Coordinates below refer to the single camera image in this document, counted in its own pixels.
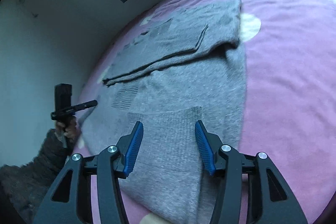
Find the person's hand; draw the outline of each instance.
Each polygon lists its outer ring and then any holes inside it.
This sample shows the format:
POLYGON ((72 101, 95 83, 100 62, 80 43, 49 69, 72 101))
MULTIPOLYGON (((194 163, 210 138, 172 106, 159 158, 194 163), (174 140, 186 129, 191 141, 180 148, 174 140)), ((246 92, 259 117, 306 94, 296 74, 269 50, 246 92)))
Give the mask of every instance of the person's hand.
POLYGON ((69 138, 70 141, 74 141, 80 135, 80 131, 77 129, 76 125, 76 117, 72 117, 67 127, 64 123, 56 121, 55 129, 57 133, 64 132, 64 136, 69 138))

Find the blue rubber grip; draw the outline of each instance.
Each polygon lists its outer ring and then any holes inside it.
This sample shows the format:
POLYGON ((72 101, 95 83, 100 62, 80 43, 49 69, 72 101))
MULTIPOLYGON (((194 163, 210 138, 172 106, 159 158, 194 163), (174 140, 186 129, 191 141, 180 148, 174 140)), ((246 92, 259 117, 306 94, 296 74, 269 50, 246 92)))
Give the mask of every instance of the blue rubber grip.
POLYGON ((196 137, 198 150, 199 150, 199 153, 201 154, 201 158, 204 164, 204 168, 212 176, 214 175, 216 171, 215 161, 213 158, 213 152, 205 136, 205 132, 202 130, 199 122, 196 122, 195 124, 195 137, 196 137))
POLYGON ((126 177, 129 176, 130 173, 133 172, 135 161, 137 160, 137 156, 139 153, 140 145, 143 138, 143 124, 139 123, 138 128, 133 135, 131 143, 128 147, 128 150, 125 154, 125 165, 123 173, 126 177))

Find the wrinkled sheet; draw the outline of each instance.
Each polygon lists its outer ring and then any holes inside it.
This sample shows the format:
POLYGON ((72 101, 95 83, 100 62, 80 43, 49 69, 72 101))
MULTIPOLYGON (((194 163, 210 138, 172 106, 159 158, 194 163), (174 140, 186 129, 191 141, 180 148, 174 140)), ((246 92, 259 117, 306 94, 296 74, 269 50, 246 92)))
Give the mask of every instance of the wrinkled sheet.
MULTIPOLYGON (((164 0, 134 19, 100 60, 80 101, 95 99, 117 52, 147 24, 179 7, 213 1, 164 0)), ((242 0, 241 11, 247 93, 239 151, 266 152, 313 223, 336 190, 336 0, 242 0)), ((89 155, 83 139, 75 151, 89 155)), ((99 223, 95 187, 93 181, 99 223)), ((167 223, 123 197, 130 224, 167 223)), ((245 223, 246 186, 242 203, 245 223)))

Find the white wall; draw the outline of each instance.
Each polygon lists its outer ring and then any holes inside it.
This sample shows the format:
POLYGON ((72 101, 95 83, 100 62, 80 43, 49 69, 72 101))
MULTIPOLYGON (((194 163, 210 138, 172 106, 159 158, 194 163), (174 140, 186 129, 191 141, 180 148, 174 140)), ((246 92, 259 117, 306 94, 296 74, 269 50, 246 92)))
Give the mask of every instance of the white wall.
POLYGON ((24 164, 36 155, 53 126, 54 85, 73 84, 76 101, 112 37, 159 1, 0 2, 0 165, 24 164))

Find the dark jacket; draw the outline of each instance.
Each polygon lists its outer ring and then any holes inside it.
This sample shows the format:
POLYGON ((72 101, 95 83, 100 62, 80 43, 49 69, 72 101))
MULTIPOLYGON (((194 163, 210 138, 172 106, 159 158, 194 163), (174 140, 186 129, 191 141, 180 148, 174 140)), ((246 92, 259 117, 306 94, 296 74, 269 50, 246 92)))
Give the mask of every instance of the dark jacket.
POLYGON ((3 191, 26 223, 31 224, 49 187, 61 171, 72 143, 63 148, 55 129, 50 129, 32 162, 21 167, 4 165, 0 168, 3 191))

